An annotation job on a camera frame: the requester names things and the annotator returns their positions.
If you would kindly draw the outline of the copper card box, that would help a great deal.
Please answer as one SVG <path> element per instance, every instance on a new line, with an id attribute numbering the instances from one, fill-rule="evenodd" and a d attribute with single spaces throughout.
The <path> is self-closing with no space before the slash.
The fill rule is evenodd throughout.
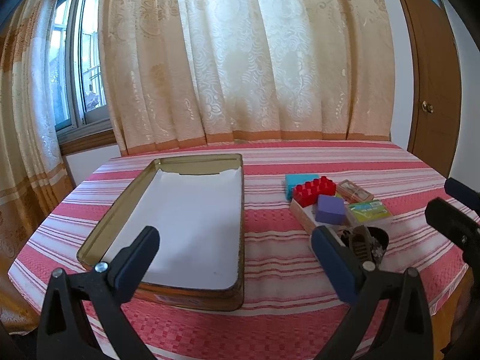
<path id="1" fill-rule="evenodd" d="M 374 195 L 350 180 L 336 184 L 336 192 L 349 203 L 363 203 L 374 200 Z"/>

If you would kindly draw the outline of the green floss pick box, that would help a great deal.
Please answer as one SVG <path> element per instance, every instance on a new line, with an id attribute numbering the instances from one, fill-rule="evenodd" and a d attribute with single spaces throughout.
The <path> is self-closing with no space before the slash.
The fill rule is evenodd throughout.
<path id="1" fill-rule="evenodd" d="M 391 212 L 379 200 L 357 202 L 346 206 L 346 214 L 352 223 L 372 224 L 373 222 L 390 220 Z"/>

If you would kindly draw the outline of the cream floral curtain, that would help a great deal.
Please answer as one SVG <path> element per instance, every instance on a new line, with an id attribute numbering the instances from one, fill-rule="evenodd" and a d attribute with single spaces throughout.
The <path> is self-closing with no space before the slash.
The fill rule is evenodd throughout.
<path id="1" fill-rule="evenodd" d="M 98 35 L 123 155 L 391 137 L 384 0 L 99 0 Z"/>

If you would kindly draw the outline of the gold metal tin tray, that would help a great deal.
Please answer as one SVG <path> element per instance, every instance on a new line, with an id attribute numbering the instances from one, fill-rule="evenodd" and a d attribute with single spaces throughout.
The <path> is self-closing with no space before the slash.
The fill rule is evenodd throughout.
<path id="1" fill-rule="evenodd" d="M 238 278 L 227 289 L 183 289 L 146 283 L 142 279 L 136 297 L 149 302 L 184 307 L 202 311 L 235 311 L 244 300 L 244 174 L 240 154 L 203 154 L 171 158 L 156 158 L 128 185 L 100 219 L 77 252 L 77 259 L 84 267 L 92 267 L 104 260 L 104 254 L 120 234 L 130 214 L 159 171 L 180 175 L 214 175 L 229 169 L 241 169 L 241 235 L 238 261 Z"/>

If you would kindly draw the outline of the red striped tablecloth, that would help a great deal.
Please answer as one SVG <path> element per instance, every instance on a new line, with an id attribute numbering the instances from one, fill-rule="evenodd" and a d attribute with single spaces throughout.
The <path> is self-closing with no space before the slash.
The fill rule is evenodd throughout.
<path id="1" fill-rule="evenodd" d="M 377 141 L 290 141 L 218 145 L 112 158 L 67 196 L 40 225 L 8 276 L 40 311 L 50 272 L 82 272 L 77 251 L 128 184 L 154 158 L 239 153 L 244 169 L 245 297 L 242 308 L 212 313 L 134 298 L 122 306 L 157 359 L 313 359 L 348 307 L 331 288 L 292 216 L 284 177 L 316 173 L 351 180 L 392 213 L 382 269 L 421 273 L 431 313 L 454 292 L 467 267 L 461 251 L 425 222 L 429 200 L 445 178 L 400 147 Z"/>

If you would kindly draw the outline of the brown wooden door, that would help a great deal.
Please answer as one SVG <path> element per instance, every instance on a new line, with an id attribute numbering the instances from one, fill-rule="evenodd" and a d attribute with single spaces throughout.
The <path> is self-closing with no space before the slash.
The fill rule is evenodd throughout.
<path id="1" fill-rule="evenodd" d="M 400 0 L 412 50 L 413 108 L 408 151 L 447 177 L 461 123 L 461 69 L 441 0 Z M 433 114 L 422 111 L 422 102 Z"/>

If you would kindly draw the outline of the window with metal frame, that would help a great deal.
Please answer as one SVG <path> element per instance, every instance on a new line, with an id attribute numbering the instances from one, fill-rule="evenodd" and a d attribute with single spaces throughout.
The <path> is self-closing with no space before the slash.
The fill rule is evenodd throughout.
<path id="1" fill-rule="evenodd" d="M 99 0 L 57 0 L 47 62 L 55 132 L 61 144 L 112 127 L 103 88 Z"/>

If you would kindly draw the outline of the teal toy brick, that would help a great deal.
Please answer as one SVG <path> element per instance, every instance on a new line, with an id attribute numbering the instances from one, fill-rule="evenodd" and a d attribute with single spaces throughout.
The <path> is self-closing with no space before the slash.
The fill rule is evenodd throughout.
<path id="1" fill-rule="evenodd" d="M 318 174 L 287 174 L 285 175 L 285 186 L 286 186 L 286 199 L 290 201 L 293 195 L 293 189 L 296 185 L 301 185 L 307 181 L 312 181 L 318 178 Z"/>

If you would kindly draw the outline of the white tall carton box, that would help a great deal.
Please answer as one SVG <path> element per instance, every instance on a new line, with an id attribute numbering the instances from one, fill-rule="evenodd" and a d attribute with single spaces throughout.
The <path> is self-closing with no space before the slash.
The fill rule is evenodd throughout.
<path id="1" fill-rule="evenodd" d="M 319 223 L 315 220 L 315 212 L 317 208 L 317 203 L 313 205 L 306 206 L 302 208 L 296 201 L 292 200 L 289 209 L 295 219 L 299 222 L 304 231 L 311 236 L 312 232 L 316 228 L 326 228 L 334 237 L 334 239 L 343 245 L 343 242 L 340 239 L 341 232 L 351 227 L 351 222 L 347 217 L 347 206 L 345 205 L 345 214 L 346 218 L 341 225 L 333 225 L 329 223 Z"/>

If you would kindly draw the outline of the purple foam block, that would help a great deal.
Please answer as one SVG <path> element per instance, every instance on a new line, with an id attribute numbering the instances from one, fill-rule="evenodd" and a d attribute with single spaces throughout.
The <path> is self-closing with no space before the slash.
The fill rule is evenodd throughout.
<path id="1" fill-rule="evenodd" d="M 345 212 L 342 198 L 328 195 L 318 196 L 315 212 L 316 222 L 341 225 L 346 218 Z"/>

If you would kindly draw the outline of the left side curtain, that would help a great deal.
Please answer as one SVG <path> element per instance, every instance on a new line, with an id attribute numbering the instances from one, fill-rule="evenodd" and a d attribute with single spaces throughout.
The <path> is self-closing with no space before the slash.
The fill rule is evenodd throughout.
<path id="1" fill-rule="evenodd" d="M 71 192 L 55 132 L 47 47 L 57 0 L 23 0 L 1 32 L 1 260 Z"/>

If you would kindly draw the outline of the red toy brick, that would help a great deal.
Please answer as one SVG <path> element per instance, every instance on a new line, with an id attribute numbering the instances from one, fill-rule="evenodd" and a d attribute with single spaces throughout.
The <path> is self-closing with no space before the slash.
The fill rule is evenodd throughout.
<path id="1" fill-rule="evenodd" d="M 317 203 L 320 195 L 334 196 L 336 194 L 336 184 L 326 176 L 305 181 L 303 184 L 296 185 L 292 190 L 292 198 L 302 208 Z"/>

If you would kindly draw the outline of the brass door knob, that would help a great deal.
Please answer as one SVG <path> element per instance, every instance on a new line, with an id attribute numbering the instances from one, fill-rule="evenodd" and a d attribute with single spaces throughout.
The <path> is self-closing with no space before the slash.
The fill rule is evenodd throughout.
<path id="1" fill-rule="evenodd" d="M 434 106 L 426 101 L 423 101 L 421 104 L 422 111 L 428 114 L 434 113 Z"/>

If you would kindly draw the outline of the white paper tray liner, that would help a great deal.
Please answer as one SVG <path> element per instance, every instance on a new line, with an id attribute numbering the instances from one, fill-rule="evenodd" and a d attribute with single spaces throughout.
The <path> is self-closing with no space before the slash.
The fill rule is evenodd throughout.
<path id="1" fill-rule="evenodd" d="M 227 289 L 239 276 L 242 171 L 180 175 L 159 171 L 104 260 L 112 261 L 146 226 L 160 247 L 143 280 L 183 289 Z"/>

